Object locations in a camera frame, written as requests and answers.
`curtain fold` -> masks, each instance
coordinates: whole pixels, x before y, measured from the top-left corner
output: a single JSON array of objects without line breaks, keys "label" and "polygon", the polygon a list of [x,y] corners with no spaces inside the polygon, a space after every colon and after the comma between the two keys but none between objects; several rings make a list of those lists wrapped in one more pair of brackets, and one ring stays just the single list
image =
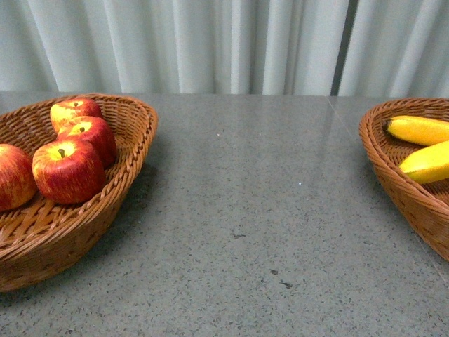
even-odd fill
[{"label": "curtain fold", "polygon": [[449,98],[448,32],[446,0],[0,1],[0,90]]}]

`banana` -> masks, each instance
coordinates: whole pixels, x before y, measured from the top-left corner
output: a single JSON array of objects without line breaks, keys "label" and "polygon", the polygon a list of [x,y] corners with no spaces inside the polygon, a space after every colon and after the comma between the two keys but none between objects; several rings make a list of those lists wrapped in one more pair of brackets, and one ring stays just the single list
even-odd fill
[{"label": "banana", "polygon": [[449,140],[413,152],[399,168],[419,184],[449,178]]},{"label": "banana", "polygon": [[383,124],[385,132],[419,145],[434,145],[449,140],[449,122],[418,116],[395,116]]}]

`wicker basket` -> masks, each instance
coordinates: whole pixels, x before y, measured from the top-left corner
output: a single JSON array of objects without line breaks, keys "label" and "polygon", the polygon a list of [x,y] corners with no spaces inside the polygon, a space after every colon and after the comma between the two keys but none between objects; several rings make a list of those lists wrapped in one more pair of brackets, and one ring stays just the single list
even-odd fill
[{"label": "wicker basket", "polygon": [[382,130],[384,121],[400,114],[449,121],[449,100],[391,100],[368,110],[359,124],[363,146],[383,188],[414,231],[449,261],[449,179],[420,185],[401,172],[398,165],[422,146]]},{"label": "wicker basket", "polygon": [[[38,192],[27,204],[0,212],[0,291],[36,284],[73,266],[101,238],[140,172],[158,124],[152,107],[132,97],[90,93],[111,126],[118,153],[107,184],[91,200],[55,204]],[[0,143],[30,155],[56,138],[50,108],[76,95],[46,100],[0,116]]]}]

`gray countertop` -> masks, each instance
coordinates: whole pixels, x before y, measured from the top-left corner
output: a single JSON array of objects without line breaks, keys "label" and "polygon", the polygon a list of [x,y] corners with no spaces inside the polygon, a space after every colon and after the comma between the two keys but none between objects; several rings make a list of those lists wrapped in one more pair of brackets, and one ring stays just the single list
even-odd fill
[{"label": "gray countertop", "polygon": [[[0,113],[64,93],[0,93]],[[159,128],[104,237],[1,336],[449,336],[449,263],[358,137],[386,98],[132,94]]]}]

